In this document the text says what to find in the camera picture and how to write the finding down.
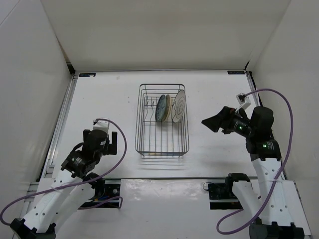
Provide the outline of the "white plate with dark rim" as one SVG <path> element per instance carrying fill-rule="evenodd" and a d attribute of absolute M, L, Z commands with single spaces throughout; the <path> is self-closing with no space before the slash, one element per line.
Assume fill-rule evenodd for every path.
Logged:
<path fill-rule="evenodd" d="M 178 123 L 183 114 L 184 114 L 184 110 L 185 110 L 185 106 L 186 106 L 186 94 L 185 94 L 185 90 L 180 90 L 177 95 L 175 96 L 175 99 L 173 101 L 173 105 L 172 105 L 172 122 L 173 123 Z"/>

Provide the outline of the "cream plate with floral spots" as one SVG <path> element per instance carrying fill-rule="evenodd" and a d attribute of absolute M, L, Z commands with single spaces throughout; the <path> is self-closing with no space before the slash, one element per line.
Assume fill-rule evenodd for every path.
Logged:
<path fill-rule="evenodd" d="M 165 99 L 166 99 L 166 107 L 165 107 L 165 112 L 164 112 L 164 116 L 163 116 L 163 119 L 162 121 L 167 121 L 169 115 L 170 115 L 170 112 L 171 112 L 171 107 L 172 107 L 172 99 L 171 99 L 171 96 L 169 94 L 167 94 L 165 96 Z"/>

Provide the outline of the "blue-green patterned plate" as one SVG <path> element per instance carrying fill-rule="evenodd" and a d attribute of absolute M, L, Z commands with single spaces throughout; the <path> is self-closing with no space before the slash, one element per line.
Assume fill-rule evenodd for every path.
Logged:
<path fill-rule="evenodd" d="M 166 108 L 166 96 L 161 95 L 156 107 L 155 119 L 157 122 L 160 122 L 162 120 L 165 113 L 165 108 Z"/>

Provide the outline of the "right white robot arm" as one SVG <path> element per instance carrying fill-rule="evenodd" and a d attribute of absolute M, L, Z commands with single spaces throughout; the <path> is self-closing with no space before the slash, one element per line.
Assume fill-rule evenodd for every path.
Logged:
<path fill-rule="evenodd" d="M 246 139 L 246 149 L 256 171 L 260 197 L 257 197 L 250 179 L 243 173 L 230 173 L 226 177 L 224 194 L 237 198 L 242 210 L 251 219 L 244 224 L 251 239 L 303 239 L 305 232 L 297 227 L 286 200 L 282 176 L 281 152 L 272 138 L 273 111 L 267 107 L 255 107 L 251 117 L 244 109 L 223 107 L 215 116 L 202 120 L 213 132 L 235 132 Z"/>

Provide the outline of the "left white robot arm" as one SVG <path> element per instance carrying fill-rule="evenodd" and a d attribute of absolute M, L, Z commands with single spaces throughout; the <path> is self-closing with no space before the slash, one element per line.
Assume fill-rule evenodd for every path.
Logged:
<path fill-rule="evenodd" d="M 19 239 L 54 239 L 58 229 L 90 199 L 105 194 L 105 179 L 93 172 L 102 156 L 116 155 L 117 132 L 107 127 L 83 131 L 83 141 L 74 146 L 61 164 L 50 188 L 41 192 L 40 201 L 9 227 Z"/>

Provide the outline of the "right blue corner label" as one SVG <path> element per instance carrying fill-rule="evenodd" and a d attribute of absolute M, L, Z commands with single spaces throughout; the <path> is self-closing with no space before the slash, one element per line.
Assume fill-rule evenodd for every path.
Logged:
<path fill-rule="evenodd" d="M 227 73 L 229 75 L 245 75 L 245 71 L 240 70 L 228 70 Z"/>

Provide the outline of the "blue corner label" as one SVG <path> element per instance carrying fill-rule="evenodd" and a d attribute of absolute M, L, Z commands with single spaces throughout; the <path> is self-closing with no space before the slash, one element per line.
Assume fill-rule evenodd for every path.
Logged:
<path fill-rule="evenodd" d="M 229 75 L 245 75 L 245 71 L 240 70 L 228 70 L 227 73 Z"/>
<path fill-rule="evenodd" d="M 79 77 L 95 77 L 96 73 L 80 73 Z"/>

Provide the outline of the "left blue corner label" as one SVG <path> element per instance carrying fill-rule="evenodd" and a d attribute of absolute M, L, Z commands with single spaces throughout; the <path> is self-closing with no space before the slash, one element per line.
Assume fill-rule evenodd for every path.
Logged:
<path fill-rule="evenodd" d="M 80 73 L 79 77 L 95 77 L 96 73 Z"/>

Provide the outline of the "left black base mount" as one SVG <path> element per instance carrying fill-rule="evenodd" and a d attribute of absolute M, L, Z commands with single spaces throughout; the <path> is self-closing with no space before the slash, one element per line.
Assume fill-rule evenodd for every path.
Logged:
<path fill-rule="evenodd" d="M 102 189 L 95 191 L 93 197 L 83 203 L 79 210 L 87 210 L 93 208 L 120 208 L 121 199 L 121 182 L 119 180 L 106 180 Z"/>

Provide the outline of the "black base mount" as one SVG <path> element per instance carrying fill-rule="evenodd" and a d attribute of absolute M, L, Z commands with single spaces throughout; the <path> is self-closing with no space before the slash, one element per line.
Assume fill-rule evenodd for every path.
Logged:
<path fill-rule="evenodd" d="M 224 183 L 205 182 L 202 187 L 208 192 L 210 210 L 241 210 L 242 206 L 232 192 L 234 182 L 249 178 L 241 173 L 229 173 Z"/>
<path fill-rule="evenodd" d="M 79 210 L 87 210 L 93 208 L 120 208 L 121 199 L 121 182 L 119 180 L 106 180 L 102 189 L 95 191 L 93 197 L 83 203 Z"/>

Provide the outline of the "left aluminium table rail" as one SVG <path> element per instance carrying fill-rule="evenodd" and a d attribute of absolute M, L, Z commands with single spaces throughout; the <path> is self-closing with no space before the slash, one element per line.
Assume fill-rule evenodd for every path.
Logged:
<path fill-rule="evenodd" d="M 66 90 L 66 93 L 64 95 L 63 103 L 59 112 L 58 120 L 51 138 L 51 142 L 48 148 L 48 152 L 43 164 L 43 167 L 41 169 L 40 175 L 38 177 L 38 181 L 40 179 L 45 178 L 47 174 L 53 174 L 54 169 L 54 160 L 58 153 L 58 148 L 60 144 L 60 140 L 64 131 L 65 123 L 67 120 L 68 112 L 70 109 L 70 105 L 72 102 L 74 90 L 76 87 L 78 79 L 78 74 L 74 73 L 71 75 L 70 82 L 68 84 L 68 88 Z"/>

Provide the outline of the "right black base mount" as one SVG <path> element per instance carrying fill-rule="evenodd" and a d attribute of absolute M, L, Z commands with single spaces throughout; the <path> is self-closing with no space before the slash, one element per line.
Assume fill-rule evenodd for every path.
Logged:
<path fill-rule="evenodd" d="M 249 178 L 241 173 L 229 173 L 224 183 L 205 182 L 202 187 L 208 192 L 210 210 L 241 210 L 242 206 L 232 192 L 234 182 Z"/>

